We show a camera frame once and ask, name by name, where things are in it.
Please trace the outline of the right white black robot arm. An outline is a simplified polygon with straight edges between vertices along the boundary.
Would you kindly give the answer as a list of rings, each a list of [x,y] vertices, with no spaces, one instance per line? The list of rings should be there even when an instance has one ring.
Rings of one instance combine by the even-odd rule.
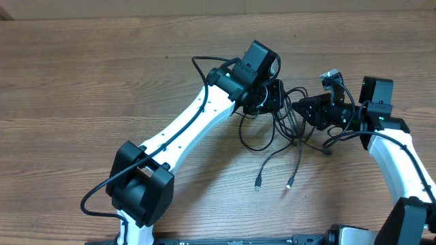
[[[333,225],[323,244],[434,244],[422,234],[435,233],[435,182],[414,149],[409,127],[391,115],[394,82],[365,76],[359,99],[349,103],[343,100],[349,91],[338,75],[322,78],[322,85],[325,94],[294,102],[292,109],[320,131],[332,125],[342,128],[324,148],[359,137],[379,166],[393,202],[379,231]]]

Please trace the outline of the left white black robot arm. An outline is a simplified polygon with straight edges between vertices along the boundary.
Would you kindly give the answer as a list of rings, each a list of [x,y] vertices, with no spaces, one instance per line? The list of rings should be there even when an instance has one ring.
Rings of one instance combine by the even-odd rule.
[[[221,65],[200,75],[204,86],[174,121],[137,146],[125,142],[116,152],[107,180],[91,189],[80,202],[89,216],[104,213],[86,209],[94,193],[105,188],[120,221],[114,244],[153,244],[153,225],[170,206],[175,174],[181,163],[217,125],[242,108],[258,116],[283,107],[283,84],[277,76],[280,56],[253,41],[242,58],[222,58]]]

